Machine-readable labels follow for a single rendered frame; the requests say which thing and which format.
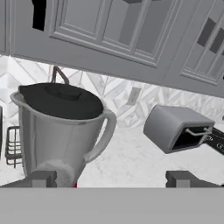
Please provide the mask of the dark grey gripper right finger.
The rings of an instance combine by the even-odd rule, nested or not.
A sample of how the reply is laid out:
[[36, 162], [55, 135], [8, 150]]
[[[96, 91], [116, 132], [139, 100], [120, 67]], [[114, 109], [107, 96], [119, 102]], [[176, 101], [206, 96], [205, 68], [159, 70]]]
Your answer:
[[165, 173], [167, 182], [165, 187], [176, 188], [201, 188], [201, 187], [224, 187], [223, 185], [217, 185], [215, 183], [199, 179], [189, 171], [167, 171]]

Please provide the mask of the black blender lid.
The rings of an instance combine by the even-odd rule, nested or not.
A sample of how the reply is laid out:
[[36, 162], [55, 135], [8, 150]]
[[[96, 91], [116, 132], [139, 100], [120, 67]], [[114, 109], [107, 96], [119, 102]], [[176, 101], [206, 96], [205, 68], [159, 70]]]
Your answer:
[[20, 86], [18, 92], [30, 107], [49, 116], [86, 120], [103, 111], [102, 101], [95, 94], [68, 84], [38, 83]]

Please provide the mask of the grey wall socket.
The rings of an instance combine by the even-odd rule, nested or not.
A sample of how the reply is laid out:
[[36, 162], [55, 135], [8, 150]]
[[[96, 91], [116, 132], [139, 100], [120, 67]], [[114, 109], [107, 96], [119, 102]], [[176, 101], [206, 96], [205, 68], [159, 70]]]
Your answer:
[[130, 91], [129, 99], [127, 101], [127, 104], [130, 105], [130, 106], [135, 105], [136, 102], [137, 102], [137, 98], [140, 95], [140, 92], [141, 92], [140, 87], [133, 87]]

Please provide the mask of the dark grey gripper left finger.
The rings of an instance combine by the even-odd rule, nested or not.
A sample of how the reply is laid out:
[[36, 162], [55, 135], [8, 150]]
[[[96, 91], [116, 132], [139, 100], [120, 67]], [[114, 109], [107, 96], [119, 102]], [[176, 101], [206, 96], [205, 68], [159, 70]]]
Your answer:
[[3, 185], [3, 188], [12, 187], [12, 188], [47, 188], [47, 187], [56, 187], [56, 171], [34, 171], [29, 174], [24, 179], [11, 182], [9, 184]]

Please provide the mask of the grey blender jar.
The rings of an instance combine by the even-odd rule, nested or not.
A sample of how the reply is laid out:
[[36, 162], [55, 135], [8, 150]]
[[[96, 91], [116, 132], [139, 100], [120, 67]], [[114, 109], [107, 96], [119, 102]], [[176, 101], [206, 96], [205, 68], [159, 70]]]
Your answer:
[[116, 128], [116, 115], [107, 108], [94, 119], [68, 120], [38, 112], [19, 92], [10, 98], [18, 106], [24, 174], [55, 171], [58, 187], [78, 182], [86, 164], [106, 149]]

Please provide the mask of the grey glass-paned cupboard door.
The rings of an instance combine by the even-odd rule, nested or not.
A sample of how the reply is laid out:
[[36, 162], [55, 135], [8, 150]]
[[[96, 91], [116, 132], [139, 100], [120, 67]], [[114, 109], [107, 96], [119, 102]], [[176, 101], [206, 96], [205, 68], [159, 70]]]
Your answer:
[[11, 55], [160, 85], [197, 0], [46, 0], [45, 29], [32, 0], [10, 0]]
[[200, 0], [164, 85], [224, 98], [224, 0]]

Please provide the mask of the grey toaster oven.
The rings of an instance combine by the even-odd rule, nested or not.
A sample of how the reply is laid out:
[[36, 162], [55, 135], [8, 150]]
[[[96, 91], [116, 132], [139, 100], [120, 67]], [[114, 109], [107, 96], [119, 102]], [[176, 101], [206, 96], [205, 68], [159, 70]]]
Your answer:
[[156, 105], [145, 121], [143, 133], [169, 154], [201, 146], [214, 124], [191, 108]]

